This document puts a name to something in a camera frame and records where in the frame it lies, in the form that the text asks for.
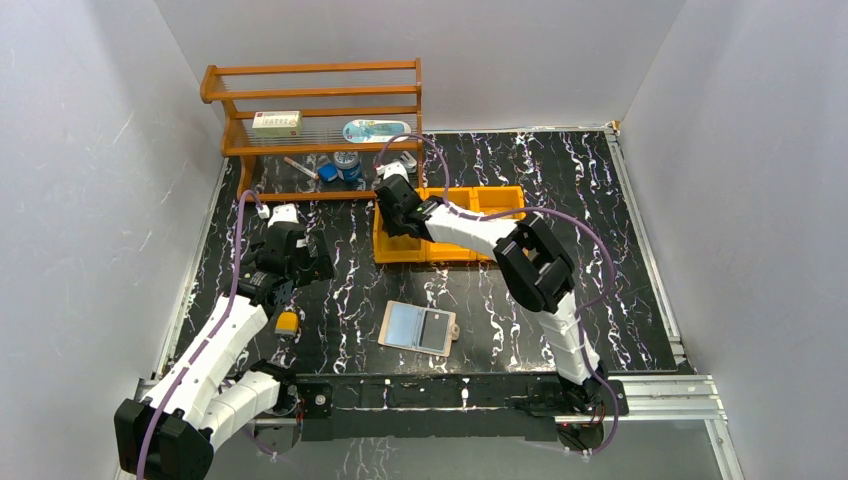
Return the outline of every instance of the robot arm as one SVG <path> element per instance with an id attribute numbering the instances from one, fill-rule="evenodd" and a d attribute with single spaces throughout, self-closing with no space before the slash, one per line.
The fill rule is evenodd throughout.
<path id="1" fill-rule="evenodd" d="M 585 412 L 598 401 L 600 385 L 592 371 L 602 378 L 606 371 L 590 345 L 588 365 L 583 358 L 574 316 L 574 263 L 541 217 L 480 221 L 480 214 L 448 207 L 440 197 L 422 200 L 401 175 L 386 175 L 376 193 L 390 236 L 451 243 L 494 258 L 512 297 L 545 332 L 567 408 Z"/>
<path id="2" fill-rule="evenodd" d="M 296 406 L 297 389 L 290 388 L 294 373 L 264 360 L 218 394 L 237 356 L 269 317 L 276 321 L 292 290 L 333 276 L 323 235 L 313 232 L 310 248 L 306 229 L 297 224 L 294 205 L 276 207 L 268 225 L 264 241 L 251 245 L 242 257 L 226 322 L 218 325 L 229 302 L 222 295 L 212 317 L 170 373 L 141 402 L 124 400 L 115 413 L 123 470 L 137 471 L 142 439 L 160 405 L 164 404 L 163 413 L 144 461 L 145 477 L 161 480 L 202 479 L 218 447 L 256 415 L 266 410 L 285 414 Z M 167 398 L 174 383 L 178 388 Z"/>

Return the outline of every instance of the yellow crate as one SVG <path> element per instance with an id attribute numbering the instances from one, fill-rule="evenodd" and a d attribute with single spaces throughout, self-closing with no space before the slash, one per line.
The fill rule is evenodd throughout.
<path id="1" fill-rule="evenodd" d="M 417 188 L 419 196 L 424 195 L 424 189 Z M 374 241 L 374 261 L 376 263 L 424 262 L 424 243 L 409 235 L 389 237 L 383 231 L 383 218 L 380 208 L 374 209 L 374 229 L 371 237 Z"/>
<path id="2" fill-rule="evenodd" d="M 445 193 L 444 188 L 424 189 L 424 198 L 431 196 L 441 197 Z M 472 187 L 455 187 L 448 192 L 448 200 L 472 212 L 479 211 L 477 208 L 477 195 Z M 474 261 L 477 260 L 477 252 L 467 248 L 457 247 L 449 243 L 430 243 L 424 245 L 424 256 L 428 262 L 450 262 L 450 261 Z"/>
<path id="3" fill-rule="evenodd" d="M 415 190 L 422 199 L 432 195 L 441 197 L 444 188 L 418 188 Z M 456 187 L 451 188 L 450 200 L 456 205 L 474 212 L 492 214 L 521 208 L 524 206 L 524 191 L 518 186 L 508 187 Z M 516 220 L 524 218 L 520 213 L 509 218 Z M 383 219 L 380 209 L 374 213 L 374 261 L 376 263 L 401 262 L 448 262 L 491 260 L 485 255 L 479 255 L 467 248 L 445 243 L 429 243 L 411 238 L 408 235 L 389 238 L 383 231 Z"/>
<path id="4" fill-rule="evenodd" d="M 480 208 L 477 211 L 486 215 L 524 207 L 524 191 L 519 186 L 474 187 L 474 193 L 477 195 L 477 204 Z M 503 218 L 521 220 L 524 217 L 524 213 L 518 213 Z M 491 258 L 477 254 L 477 260 L 485 262 Z"/>

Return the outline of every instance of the blue container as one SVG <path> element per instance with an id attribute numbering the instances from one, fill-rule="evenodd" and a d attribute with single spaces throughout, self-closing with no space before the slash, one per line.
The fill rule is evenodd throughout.
<path id="1" fill-rule="evenodd" d="M 333 164 L 336 165 L 339 176 L 345 182 L 353 183 L 362 178 L 359 152 L 336 152 L 333 154 Z"/>

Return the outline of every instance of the wooden shelf rail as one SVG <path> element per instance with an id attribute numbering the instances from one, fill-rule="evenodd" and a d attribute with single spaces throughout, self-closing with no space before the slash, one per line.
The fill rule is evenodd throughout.
<path id="1" fill-rule="evenodd" d="M 344 72 L 385 72 L 392 70 L 414 71 L 414 80 L 402 84 L 322 86 L 315 88 L 285 88 L 287 79 L 298 74 L 338 74 Z M 319 97 L 361 97 L 383 95 L 415 95 L 415 105 L 386 105 L 368 107 L 300 108 L 303 133 L 298 138 L 257 138 L 252 133 L 252 120 L 256 110 L 238 110 L 237 101 L 269 99 L 310 99 Z M 206 69 L 200 85 L 204 103 L 221 102 L 226 115 L 221 154 L 241 159 L 241 179 L 237 195 L 250 188 L 258 155 L 288 155 L 333 152 L 378 152 L 382 143 L 350 143 L 344 140 L 342 128 L 353 118 L 396 117 L 406 121 L 413 131 L 421 134 L 421 60 L 408 62 L 328 63 L 312 65 L 268 65 L 249 67 L 217 67 Z M 275 105 L 267 110 L 284 110 Z M 398 141 L 390 150 L 416 150 L 418 152 L 418 185 L 423 184 L 423 142 Z M 292 170 L 292 175 L 300 173 Z M 294 202 L 311 200 L 358 200 L 374 198 L 373 191 L 341 191 L 313 193 L 264 193 L 260 200 L 269 202 Z"/>

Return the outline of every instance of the white enclosure wall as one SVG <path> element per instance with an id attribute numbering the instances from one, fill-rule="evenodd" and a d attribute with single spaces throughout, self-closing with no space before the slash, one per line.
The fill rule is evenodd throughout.
<path id="1" fill-rule="evenodd" d="M 683 0 L 156 2 L 198 79 L 421 57 L 424 128 L 468 130 L 621 119 Z"/>
<path id="2" fill-rule="evenodd" d="M 689 1 L 623 148 L 748 478 L 844 478 L 848 4 Z"/>
<path id="3" fill-rule="evenodd" d="M 0 477 L 113 478 L 221 171 L 150 1 L 0 6 Z"/>

